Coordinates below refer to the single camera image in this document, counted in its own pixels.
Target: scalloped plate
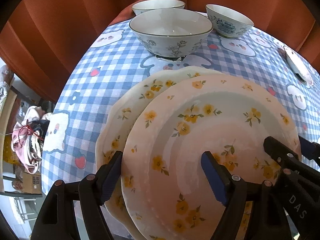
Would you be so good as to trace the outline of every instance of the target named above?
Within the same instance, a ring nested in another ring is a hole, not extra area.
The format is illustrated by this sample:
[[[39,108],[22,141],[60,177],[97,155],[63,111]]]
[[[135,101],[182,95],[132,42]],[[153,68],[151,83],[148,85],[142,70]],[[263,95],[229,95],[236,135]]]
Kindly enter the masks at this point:
[[[135,122],[122,159],[124,202],[138,230],[150,240],[210,239],[224,206],[204,175],[201,154],[211,151],[246,181],[274,183],[280,166],[263,150],[267,136],[299,154],[293,120],[253,82],[198,76],[161,93]],[[237,239],[244,237],[250,205]]]
[[[127,91],[112,106],[107,123],[98,137],[95,150],[97,170],[103,164],[108,163],[117,150],[124,150],[127,137],[135,121],[157,95],[182,80],[210,74],[222,73],[197,66],[187,66],[179,70],[163,70],[151,75]],[[120,180],[116,184],[110,200],[105,202],[105,206],[109,213],[120,221],[136,240],[145,239],[127,212]]]

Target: bowl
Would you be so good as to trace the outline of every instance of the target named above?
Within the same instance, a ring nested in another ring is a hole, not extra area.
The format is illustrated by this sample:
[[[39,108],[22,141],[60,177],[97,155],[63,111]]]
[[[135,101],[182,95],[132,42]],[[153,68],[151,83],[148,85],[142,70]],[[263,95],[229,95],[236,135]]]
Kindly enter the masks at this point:
[[[239,37],[253,27],[253,21],[247,16],[233,9],[207,4],[208,18],[213,24],[213,28],[223,36],[229,38]]]
[[[137,15],[129,27],[153,54],[177,58],[195,52],[212,30],[205,16],[184,9],[155,9]]]
[[[146,0],[132,5],[132,10],[136,15],[154,9],[178,8],[183,9],[186,4],[179,0]]]

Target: blue checkered tablecloth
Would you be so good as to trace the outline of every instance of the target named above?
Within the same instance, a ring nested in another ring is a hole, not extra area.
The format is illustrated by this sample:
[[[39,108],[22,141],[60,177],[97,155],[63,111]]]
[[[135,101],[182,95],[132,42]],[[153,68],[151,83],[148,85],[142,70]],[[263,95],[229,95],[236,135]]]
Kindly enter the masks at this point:
[[[238,39],[226,40],[214,31],[207,41],[180,63],[156,59],[129,28],[129,20],[112,25],[89,48],[66,83],[54,113],[65,124],[51,120],[54,128],[44,141],[42,189],[45,194],[57,179],[66,183],[95,173],[95,143],[113,104],[132,86],[162,69],[198,65],[243,77],[266,88],[285,106],[299,135],[320,138],[320,76],[301,58],[314,80],[302,84],[287,64],[280,41],[256,28]],[[308,165],[315,163],[303,159]]]

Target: curtain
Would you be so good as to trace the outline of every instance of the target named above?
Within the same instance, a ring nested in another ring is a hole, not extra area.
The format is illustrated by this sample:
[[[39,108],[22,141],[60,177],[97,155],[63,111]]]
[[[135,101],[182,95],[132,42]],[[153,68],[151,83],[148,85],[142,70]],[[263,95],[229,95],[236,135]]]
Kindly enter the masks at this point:
[[[99,34],[134,16],[141,0],[23,0],[0,33],[0,57],[42,98],[56,101]],[[301,0],[182,0],[205,12],[220,4],[299,52],[320,71],[320,27]]]

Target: table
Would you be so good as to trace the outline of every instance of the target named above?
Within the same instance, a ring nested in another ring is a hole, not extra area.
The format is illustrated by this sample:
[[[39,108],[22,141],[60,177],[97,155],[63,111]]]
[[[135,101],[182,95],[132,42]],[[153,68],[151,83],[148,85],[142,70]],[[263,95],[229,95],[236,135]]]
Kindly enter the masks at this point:
[[[96,172],[95,142],[110,108],[132,86],[162,69],[198,65],[256,82],[284,105],[299,135],[320,141],[320,76],[301,57],[315,85],[302,84],[285,60],[283,45],[257,28],[238,39],[225,39],[212,31],[195,53],[173,63],[148,52],[130,30],[129,20],[106,28],[79,61],[55,107],[54,129],[44,141],[44,193],[57,179],[74,182]],[[320,170],[313,161],[303,158],[303,162]],[[121,225],[110,229],[128,234]]]

